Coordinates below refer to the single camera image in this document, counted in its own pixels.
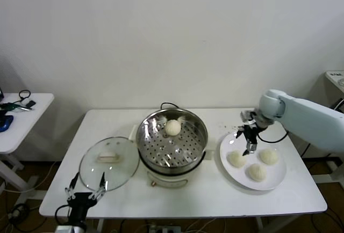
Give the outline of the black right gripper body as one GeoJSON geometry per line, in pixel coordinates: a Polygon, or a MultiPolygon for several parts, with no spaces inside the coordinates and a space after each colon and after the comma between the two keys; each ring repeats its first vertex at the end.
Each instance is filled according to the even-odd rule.
{"type": "Polygon", "coordinates": [[[265,126],[258,125],[255,121],[244,122],[241,126],[241,131],[246,141],[251,144],[257,144],[258,134],[265,129],[265,126]]]}

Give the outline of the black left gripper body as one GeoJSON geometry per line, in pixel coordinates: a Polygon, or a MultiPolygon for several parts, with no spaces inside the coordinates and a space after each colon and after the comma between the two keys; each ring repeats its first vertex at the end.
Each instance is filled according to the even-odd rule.
{"type": "Polygon", "coordinates": [[[96,204],[97,200],[92,197],[91,192],[75,193],[75,198],[68,200],[71,208],[68,223],[75,227],[86,227],[88,210],[96,204]]]}

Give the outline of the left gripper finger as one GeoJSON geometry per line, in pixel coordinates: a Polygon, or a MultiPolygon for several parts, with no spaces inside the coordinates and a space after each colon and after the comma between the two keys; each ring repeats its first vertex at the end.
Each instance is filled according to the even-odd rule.
{"type": "Polygon", "coordinates": [[[79,173],[77,172],[75,177],[71,180],[69,186],[64,189],[68,200],[72,200],[76,198],[75,193],[74,193],[74,188],[78,181],[78,177],[79,177],[79,173]]]}
{"type": "Polygon", "coordinates": [[[107,181],[105,180],[105,172],[103,172],[99,187],[89,196],[91,200],[100,200],[107,191],[107,181]]]}

